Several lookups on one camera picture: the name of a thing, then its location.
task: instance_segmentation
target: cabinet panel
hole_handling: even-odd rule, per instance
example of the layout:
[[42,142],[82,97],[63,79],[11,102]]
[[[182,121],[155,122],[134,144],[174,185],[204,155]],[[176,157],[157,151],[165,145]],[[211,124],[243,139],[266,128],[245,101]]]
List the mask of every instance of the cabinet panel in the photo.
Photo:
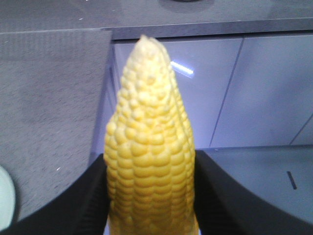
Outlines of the cabinet panel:
[[313,117],[305,125],[292,144],[313,144]]
[[[190,118],[196,148],[209,146],[242,38],[162,42],[176,70],[180,93]],[[134,44],[116,44],[119,76]]]
[[245,38],[211,147],[289,144],[313,112],[313,36]]

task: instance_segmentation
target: yellow corn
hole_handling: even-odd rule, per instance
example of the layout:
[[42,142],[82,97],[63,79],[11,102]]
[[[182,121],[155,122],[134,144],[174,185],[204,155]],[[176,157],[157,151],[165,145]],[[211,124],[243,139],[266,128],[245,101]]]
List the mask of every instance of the yellow corn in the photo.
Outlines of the yellow corn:
[[197,235],[195,148],[165,47],[141,36],[105,135],[111,235]]

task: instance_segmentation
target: gray countertop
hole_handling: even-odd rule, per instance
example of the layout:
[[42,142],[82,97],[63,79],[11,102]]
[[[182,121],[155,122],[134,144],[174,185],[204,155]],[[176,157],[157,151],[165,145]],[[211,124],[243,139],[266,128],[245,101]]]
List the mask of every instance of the gray countertop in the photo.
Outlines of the gray countertop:
[[88,167],[111,33],[1,34],[0,165],[22,219]]
[[0,165],[25,218],[88,167],[111,39],[313,30],[311,0],[2,0]]
[[311,0],[67,0],[0,3],[0,32],[106,28],[114,39],[313,29]]

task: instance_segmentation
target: white plate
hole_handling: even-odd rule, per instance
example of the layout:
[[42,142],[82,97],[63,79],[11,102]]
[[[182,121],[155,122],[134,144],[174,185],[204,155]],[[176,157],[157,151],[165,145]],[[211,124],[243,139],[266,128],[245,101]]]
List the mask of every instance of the white plate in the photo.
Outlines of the white plate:
[[0,231],[9,227],[15,207],[15,190],[8,172],[0,165]]

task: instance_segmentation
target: kitchen cabinet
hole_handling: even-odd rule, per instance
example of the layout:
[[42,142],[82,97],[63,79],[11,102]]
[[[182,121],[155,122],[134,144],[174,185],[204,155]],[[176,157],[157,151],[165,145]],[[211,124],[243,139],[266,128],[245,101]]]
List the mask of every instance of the kitchen cabinet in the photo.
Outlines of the kitchen cabinet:
[[[291,144],[313,113],[313,35],[247,37],[211,147]],[[312,122],[294,143],[312,144]]]
[[[194,131],[196,148],[207,148],[242,38],[161,41],[168,50]],[[114,45],[115,80],[122,75],[134,43]]]

